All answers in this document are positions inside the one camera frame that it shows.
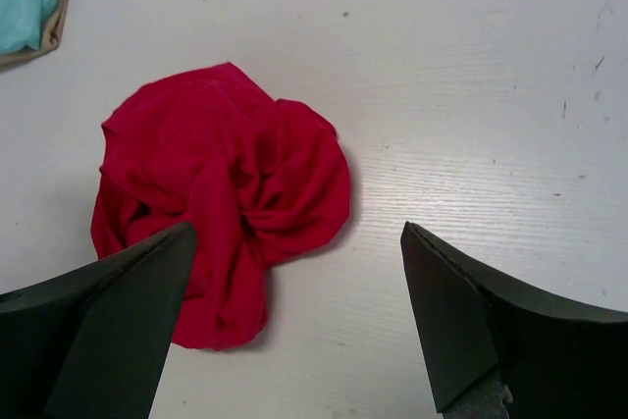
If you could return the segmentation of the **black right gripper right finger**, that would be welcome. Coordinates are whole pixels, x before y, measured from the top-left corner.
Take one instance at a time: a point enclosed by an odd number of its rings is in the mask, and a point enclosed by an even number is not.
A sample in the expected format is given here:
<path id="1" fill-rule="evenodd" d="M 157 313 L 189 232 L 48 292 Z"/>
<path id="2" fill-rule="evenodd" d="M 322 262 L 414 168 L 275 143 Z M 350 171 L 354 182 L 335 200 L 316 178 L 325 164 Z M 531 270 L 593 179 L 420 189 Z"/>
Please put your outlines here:
<path id="1" fill-rule="evenodd" d="M 627 316 L 524 283 L 407 223 L 405 278 L 445 418 L 623 418 Z"/>

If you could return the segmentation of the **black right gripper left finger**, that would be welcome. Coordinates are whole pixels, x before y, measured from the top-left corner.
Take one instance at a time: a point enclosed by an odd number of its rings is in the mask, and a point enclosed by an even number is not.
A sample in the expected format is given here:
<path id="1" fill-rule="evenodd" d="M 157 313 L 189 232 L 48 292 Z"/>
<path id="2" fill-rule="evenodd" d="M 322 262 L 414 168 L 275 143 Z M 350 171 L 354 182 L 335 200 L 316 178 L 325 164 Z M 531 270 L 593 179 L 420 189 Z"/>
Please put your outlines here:
<path id="1" fill-rule="evenodd" d="M 1 296 L 4 418 L 146 418 L 195 254 L 179 223 Z"/>

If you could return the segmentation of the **red t shirt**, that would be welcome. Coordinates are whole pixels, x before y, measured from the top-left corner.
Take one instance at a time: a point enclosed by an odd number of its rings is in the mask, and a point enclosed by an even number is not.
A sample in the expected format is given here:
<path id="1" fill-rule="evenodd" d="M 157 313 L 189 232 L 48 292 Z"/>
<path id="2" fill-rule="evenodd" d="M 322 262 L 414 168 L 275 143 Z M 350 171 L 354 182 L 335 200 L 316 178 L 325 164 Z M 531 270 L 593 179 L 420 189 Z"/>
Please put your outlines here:
<path id="1" fill-rule="evenodd" d="M 196 252 L 173 340 L 224 350 L 268 321 L 266 275 L 332 242 L 351 212 L 334 126 L 231 63 L 142 86 L 102 126 L 91 222 L 99 257 L 179 222 Z"/>

